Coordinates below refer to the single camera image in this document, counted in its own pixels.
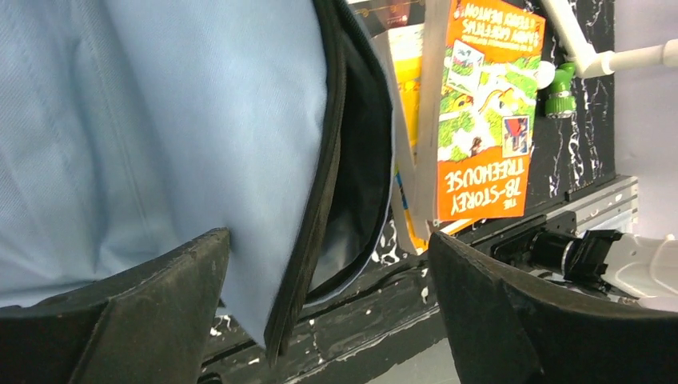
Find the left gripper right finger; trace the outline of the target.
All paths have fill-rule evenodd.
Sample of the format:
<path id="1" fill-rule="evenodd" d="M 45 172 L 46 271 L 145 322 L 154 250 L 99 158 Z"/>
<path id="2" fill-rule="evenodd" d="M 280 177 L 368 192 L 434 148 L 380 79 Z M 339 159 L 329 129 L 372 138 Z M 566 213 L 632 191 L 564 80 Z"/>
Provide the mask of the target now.
<path id="1" fill-rule="evenodd" d="M 434 234 L 429 273 L 463 383 L 674 383 L 677 315 L 579 294 Z"/>

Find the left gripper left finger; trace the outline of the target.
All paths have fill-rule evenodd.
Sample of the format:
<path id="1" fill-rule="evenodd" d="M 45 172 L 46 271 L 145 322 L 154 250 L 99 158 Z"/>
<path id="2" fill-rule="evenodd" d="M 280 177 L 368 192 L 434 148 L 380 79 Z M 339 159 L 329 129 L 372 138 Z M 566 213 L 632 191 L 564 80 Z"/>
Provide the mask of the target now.
<path id="1" fill-rule="evenodd" d="M 229 261 L 211 230 L 151 261 L 1 310 L 4 383 L 195 383 Z"/>

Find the blue student backpack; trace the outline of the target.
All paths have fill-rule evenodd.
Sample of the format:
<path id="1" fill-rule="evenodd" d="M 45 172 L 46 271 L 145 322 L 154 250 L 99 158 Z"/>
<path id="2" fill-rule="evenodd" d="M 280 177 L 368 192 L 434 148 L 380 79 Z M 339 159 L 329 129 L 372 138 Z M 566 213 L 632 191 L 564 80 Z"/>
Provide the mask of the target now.
<path id="1" fill-rule="evenodd" d="M 274 362 L 362 271 L 389 88 L 345 1 L 4 1 L 1 304 L 231 231 L 220 297 Z"/>

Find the orange treehouse book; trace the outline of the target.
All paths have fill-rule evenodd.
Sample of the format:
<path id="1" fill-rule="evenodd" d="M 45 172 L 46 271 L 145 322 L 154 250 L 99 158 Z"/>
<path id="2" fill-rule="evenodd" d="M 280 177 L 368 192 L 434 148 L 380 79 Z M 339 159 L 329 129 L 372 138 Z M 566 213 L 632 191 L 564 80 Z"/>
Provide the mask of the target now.
<path id="1" fill-rule="evenodd" d="M 505 1 L 429 1 L 411 209 L 430 232 L 524 213 L 546 21 Z"/>

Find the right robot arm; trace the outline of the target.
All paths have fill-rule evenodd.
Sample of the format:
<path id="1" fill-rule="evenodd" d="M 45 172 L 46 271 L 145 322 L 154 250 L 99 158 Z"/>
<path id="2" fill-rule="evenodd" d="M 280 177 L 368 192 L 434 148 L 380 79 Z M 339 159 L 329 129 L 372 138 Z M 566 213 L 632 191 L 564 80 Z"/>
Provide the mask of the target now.
<path id="1" fill-rule="evenodd" d="M 540 228 L 494 246 L 491 255 L 567 289 L 650 310 L 677 311 L 677 237 L 619 230 L 580 237 Z"/>

